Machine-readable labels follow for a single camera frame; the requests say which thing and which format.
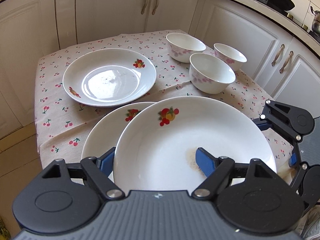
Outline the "white lower cabinets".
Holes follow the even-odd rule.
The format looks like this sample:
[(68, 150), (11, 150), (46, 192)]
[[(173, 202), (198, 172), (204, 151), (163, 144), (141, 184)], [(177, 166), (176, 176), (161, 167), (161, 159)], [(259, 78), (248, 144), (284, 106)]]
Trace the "white lower cabinets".
[(253, 40), (245, 71), (267, 81), (263, 59), (297, 39), (319, 42), (256, 0), (1, 0), (1, 136), (33, 122), (39, 57), (78, 43), (144, 31), (180, 29), (206, 44)]

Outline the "floral bowl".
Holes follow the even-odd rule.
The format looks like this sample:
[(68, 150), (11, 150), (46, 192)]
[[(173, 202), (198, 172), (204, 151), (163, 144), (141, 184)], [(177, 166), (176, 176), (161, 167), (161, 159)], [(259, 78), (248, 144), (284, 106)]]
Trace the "floral bowl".
[(207, 94), (219, 94), (236, 80), (235, 72), (221, 59), (205, 53), (190, 56), (191, 83)]
[(181, 63), (189, 63), (191, 55), (207, 49), (202, 41), (188, 34), (169, 33), (166, 39), (169, 56)]
[(214, 44), (214, 56), (228, 64), (234, 72), (238, 71), (247, 62), (243, 53), (221, 43)]

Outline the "steel cooking pot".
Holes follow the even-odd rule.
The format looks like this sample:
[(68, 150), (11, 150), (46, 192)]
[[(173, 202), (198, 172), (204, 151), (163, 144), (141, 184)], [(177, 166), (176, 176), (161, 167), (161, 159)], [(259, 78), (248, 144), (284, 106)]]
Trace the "steel cooking pot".
[(314, 15), (311, 29), (315, 34), (319, 36), (320, 35), (320, 11), (314, 10), (312, 6), (310, 6), (310, 10)]

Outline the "fruit plate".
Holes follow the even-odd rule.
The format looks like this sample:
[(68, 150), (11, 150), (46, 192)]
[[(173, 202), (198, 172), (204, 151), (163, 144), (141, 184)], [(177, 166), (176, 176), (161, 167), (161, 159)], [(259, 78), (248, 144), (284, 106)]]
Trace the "fruit plate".
[(62, 84), (75, 101), (95, 107), (125, 105), (155, 84), (156, 67), (142, 54), (121, 48), (89, 52), (66, 69)]
[(154, 103), (130, 121), (116, 145), (114, 182), (124, 192), (192, 192), (205, 180), (195, 160), (200, 147), (237, 163), (259, 158), (276, 170), (265, 136), (249, 117), (218, 100), (179, 96)]
[(119, 107), (104, 116), (90, 131), (82, 150), (81, 158), (100, 157), (116, 147), (130, 121), (154, 102), (137, 102)]

